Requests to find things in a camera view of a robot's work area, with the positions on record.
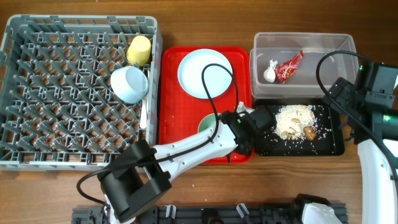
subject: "clear plastic container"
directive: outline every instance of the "clear plastic container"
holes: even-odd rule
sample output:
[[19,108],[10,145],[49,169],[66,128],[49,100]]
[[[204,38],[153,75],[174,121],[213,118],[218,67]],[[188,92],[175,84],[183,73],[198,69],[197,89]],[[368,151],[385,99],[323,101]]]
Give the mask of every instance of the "clear plastic container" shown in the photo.
[[[297,71],[285,84],[277,78],[274,83],[266,81],[264,71],[271,59],[278,65],[292,59],[300,50],[304,52]],[[251,54],[252,95],[255,98],[322,97],[323,92],[315,78],[319,60],[335,50],[355,52],[354,40],[348,34],[317,33],[257,33]],[[322,63],[320,76],[326,89],[338,77],[355,81],[358,59],[350,55],[334,55]]]

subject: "rice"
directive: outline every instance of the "rice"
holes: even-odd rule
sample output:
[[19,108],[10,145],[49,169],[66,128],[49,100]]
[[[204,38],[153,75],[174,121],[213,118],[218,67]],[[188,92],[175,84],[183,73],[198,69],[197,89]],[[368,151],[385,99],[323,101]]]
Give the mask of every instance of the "rice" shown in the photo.
[[[282,139],[304,139],[305,127],[311,126],[314,131],[317,126],[315,122],[317,119],[314,117],[312,109],[314,106],[308,105],[288,105],[283,106],[276,114],[275,118],[277,126],[275,133]],[[295,136],[288,136],[286,133],[294,133]]]

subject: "food scrap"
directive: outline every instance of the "food scrap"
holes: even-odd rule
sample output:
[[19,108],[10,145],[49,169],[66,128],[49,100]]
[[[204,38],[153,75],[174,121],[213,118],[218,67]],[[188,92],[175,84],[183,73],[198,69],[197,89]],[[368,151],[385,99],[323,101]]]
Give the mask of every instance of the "food scrap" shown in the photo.
[[264,78],[269,81],[269,82],[274,82],[275,81],[275,69],[276,65],[278,64],[278,61],[269,61],[269,67],[267,70],[264,72]]
[[317,136],[317,134],[315,133],[315,131],[313,130],[313,127],[308,126],[304,128],[304,136],[305,138],[307,138],[308,140],[314,140],[315,137]]
[[304,53],[301,50],[300,53],[294,56],[291,60],[279,65],[278,69],[276,70],[276,75],[283,84],[297,71],[299,63],[303,58]]
[[313,106],[288,105],[283,106],[276,114],[277,126],[275,133],[282,139],[304,139],[314,140],[315,121]]

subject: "yellow cup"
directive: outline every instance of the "yellow cup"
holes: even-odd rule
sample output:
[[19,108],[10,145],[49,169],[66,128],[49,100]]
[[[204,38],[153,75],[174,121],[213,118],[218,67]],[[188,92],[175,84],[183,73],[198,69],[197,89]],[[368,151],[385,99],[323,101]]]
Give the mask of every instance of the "yellow cup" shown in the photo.
[[143,66],[148,63],[151,48],[150,40],[143,35],[138,35],[132,40],[127,50],[127,60],[131,64],[137,62],[139,66]]

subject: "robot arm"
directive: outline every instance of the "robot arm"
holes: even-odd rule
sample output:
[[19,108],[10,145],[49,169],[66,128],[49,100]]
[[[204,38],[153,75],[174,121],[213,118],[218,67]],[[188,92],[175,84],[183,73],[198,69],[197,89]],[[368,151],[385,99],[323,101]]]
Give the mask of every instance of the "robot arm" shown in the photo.
[[[332,52],[324,58],[333,54],[351,53]],[[355,84],[344,78],[337,79],[328,90],[329,96],[325,96],[323,101],[339,113],[349,113],[357,119],[355,121],[348,117],[346,124],[352,128],[350,139],[353,138],[358,145],[361,161],[363,224],[396,224],[398,112],[391,108],[395,99],[393,91],[398,85],[398,68],[371,62],[360,55],[359,57],[365,59],[365,62],[358,70]],[[372,137],[363,126],[370,130]],[[374,140],[378,139],[382,139],[385,148],[381,149],[380,144],[376,145]]]
[[[383,140],[393,155],[398,156],[398,141]],[[386,156],[368,139],[358,144],[363,179],[362,224],[396,224],[396,185]],[[303,224],[340,224],[331,207],[324,203],[306,203]]]
[[[139,141],[106,166],[105,169],[110,171],[99,174],[98,180],[111,206],[111,219],[116,217],[118,222],[125,222],[140,215],[171,188],[171,181],[178,175],[202,162],[228,156],[233,151],[250,155],[254,138],[274,124],[267,108],[246,109],[242,103],[236,113],[222,113],[218,122],[215,137],[198,149],[192,150],[211,138],[216,131],[215,125],[163,146],[149,147],[146,141]],[[143,183],[134,165],[117,169],[121,164],[143,167],[149,181]]]

